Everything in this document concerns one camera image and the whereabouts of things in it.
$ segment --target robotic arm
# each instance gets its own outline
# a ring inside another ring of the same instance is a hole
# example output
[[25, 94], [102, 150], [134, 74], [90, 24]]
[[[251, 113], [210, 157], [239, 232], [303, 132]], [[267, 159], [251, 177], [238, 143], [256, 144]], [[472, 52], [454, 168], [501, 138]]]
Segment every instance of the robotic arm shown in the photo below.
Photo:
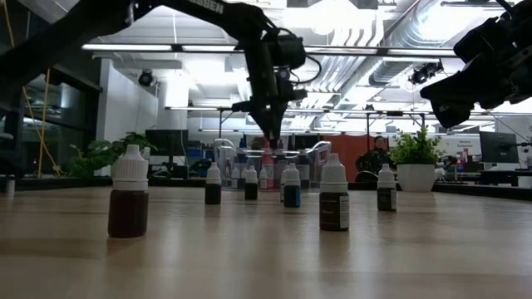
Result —
[[239, 41], [244, 50], [253, 96], [233, 111], [249, 112], [275, 148], [281, 121], [291, 100], [306, 97], [295, 91], [282, 71], [306, 60], [303, 39], [277, 28], [255, 6], [220, 0], [80, 0], [46, 31], [0, 56], [0, 109], [10, 110], [13, 95], [30, 80], [90, 40], [130, 26], [158, 6], [167, 6], [210, 22]]
[[453, 76], [421, 89], [445, 128], [470, 117], [475, 103], [493, 109], [506, 100], [519, 103], [532, 96], [532, 0], [511, 7], [468, 32], [454, 46], [465, 67]]

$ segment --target orange wall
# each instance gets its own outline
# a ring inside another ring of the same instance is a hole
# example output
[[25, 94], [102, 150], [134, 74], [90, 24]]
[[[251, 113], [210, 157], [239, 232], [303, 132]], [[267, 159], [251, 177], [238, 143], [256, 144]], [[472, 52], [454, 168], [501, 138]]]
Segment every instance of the orange wall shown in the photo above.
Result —
[[[375, 138], [369, 137], [370, 150], [373, 150]], [[337, 153], [340, 161], [346, 167], [346, 175], [348, 182], [354, 182], [358, 174], [357, 159], [361, 154], [367, 153], [367, 137], [364, 136], [350, 136], [350, 135], [336, 135], [324, 136], [324, 140], [331, 141], [332, 153]]]

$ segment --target white bottle cap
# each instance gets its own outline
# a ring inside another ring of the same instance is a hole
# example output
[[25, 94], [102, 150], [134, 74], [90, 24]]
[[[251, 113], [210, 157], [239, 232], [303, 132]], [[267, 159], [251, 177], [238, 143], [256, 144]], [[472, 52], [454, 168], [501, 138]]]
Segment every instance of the white bottle cap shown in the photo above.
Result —
[[148, 161], [142, 159], [139, 145], [127, 145], [126, 153], [115, 164], [113, 189], [146, 191], [148, 189]]
[[378, 188], [395, 188], [396, 178], [393, 175], [393, 171], [390, 169], [388, 163], [382, 165], [381, 171], [379, 171], [379, 181], [377, 183]]
[[283, 173], [281, 174], [281, 184], [286, 184], [286, 172], [290, 169], [288, 165], [284, 166]]
[[242, 174], [240, 174], [240, 178], [245, 179], [247, 173], [248, 173], [248, 169], [244, 167], [244, 169], [242, 169]]
[[249, 170], [246, 173], [246, 183], [256, 184], [257, 182], [257, 171], [253, 165], [249, 166]]
[[266, 169], [264, 167], [262, 168], [262, 170], [260, 170], [259, 178], [260, 179], [268, 179], [268, 172], [266, 171]]
[[219, 168], [216, 163], [211, 163], [207, 170], [207, 184], [222, 184], [222, 179], [219, 176]]
[[240, 179], [240, 172], [238, 168], [233, 168], [233, 173], [231, 174], [231, 179]]
[[301, 184], [301, 180], [299, 180], [299, 171], [296, 168], [295, 163], [290, 163], [288, 170], [286, 170], [284, 184], [287, 186], [299, 186]]
[[330, 154], [327, 163], [322, 168], [320, 192], [347, 192], [346, 168], [340, 163], [338, 154]]

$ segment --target black camera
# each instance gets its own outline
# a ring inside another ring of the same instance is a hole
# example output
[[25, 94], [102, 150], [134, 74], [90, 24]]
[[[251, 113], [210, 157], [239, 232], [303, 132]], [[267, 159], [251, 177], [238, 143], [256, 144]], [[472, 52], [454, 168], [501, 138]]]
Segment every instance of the black camera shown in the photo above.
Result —
[[436, 118], [445, 128], [470, 117], [475, 103], [493, 109], [532, 96], [532, 0], [510, 7], [468, 32], [454, 46], [465, 62], [462, 71], [421, 89], [431, 101]]
[[145, 87], [152, 87], [157, 83], [157, 79], [153, 76], [152, 70], [142, 70], [139, 76], [139, 84]]

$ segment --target table surface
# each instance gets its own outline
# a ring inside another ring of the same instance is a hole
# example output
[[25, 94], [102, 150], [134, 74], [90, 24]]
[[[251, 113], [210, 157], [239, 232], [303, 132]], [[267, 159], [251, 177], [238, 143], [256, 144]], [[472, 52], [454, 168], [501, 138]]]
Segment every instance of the table surface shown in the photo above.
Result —
[[532, 176], [530, 170], [483, 170], [480, 174]]
[[322, 232], [318, 195], [151, 188], [148, 233], [108, 239], [110, 189], [0, 198], [0, 297], [531, 298], [532, 205], [452, 194], [351, 192], [351, 229]]

